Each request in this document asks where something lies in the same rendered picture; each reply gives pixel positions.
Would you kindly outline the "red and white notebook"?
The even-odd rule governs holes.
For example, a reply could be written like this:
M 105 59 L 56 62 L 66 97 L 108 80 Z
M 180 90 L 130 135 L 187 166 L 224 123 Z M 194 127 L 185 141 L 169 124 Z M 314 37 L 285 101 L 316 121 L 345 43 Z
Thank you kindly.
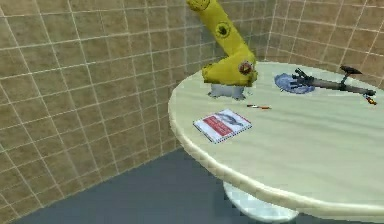
M 223 142 L 252 127 L 249 120 L 230 109 L 224 109 L 196 120 L 193 125 L 214 144 Z

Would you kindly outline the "blue round cloth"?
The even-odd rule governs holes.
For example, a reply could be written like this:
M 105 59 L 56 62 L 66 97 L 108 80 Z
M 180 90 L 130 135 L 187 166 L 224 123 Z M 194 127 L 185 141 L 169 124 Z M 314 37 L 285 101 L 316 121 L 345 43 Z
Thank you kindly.
M 298 83 L 292 75 L 286 73 L 276 75 L 274 82 L 281 91 L 293 94 L 307 94 L 315 90 L 313 86 Z

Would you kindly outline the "black desk lamp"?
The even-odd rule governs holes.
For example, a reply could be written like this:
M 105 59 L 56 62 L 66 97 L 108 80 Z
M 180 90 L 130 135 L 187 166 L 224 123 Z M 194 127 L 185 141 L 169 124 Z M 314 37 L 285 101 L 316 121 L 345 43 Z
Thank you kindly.
M 347 80 L 347 78 L 352 75 L 352 74 L 361 74 L 361 71 L 353 68 L 353 67 L 350 67 L 350 66 L 346 66 L 346 65 L 341 65 L 340 66 L 340 69 L 343 70 L 345 72 L 345 75 L 343 77 L 343 79 L 341 80 L 340 82 L 340 88 L 342 90 L 345 90 L 346 89 L 346 84 L 345 84 L 345 81 Z

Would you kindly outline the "round cream pedestal table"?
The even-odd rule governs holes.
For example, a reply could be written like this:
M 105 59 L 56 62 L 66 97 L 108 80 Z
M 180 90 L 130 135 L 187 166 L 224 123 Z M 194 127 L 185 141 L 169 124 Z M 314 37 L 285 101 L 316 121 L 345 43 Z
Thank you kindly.
M 274 77 L 295 68 L 258 63 L 241 101 L 211 98 L 200 73 L 187 77 L 168 103 L 175 136 L 210 173 L 260 200 L 319 218 L 384 223 L 384 90 L 376 105 L 335 90 L 281 91 Z M 223 109 L 252 127 L 214 144 L 193 122 Z

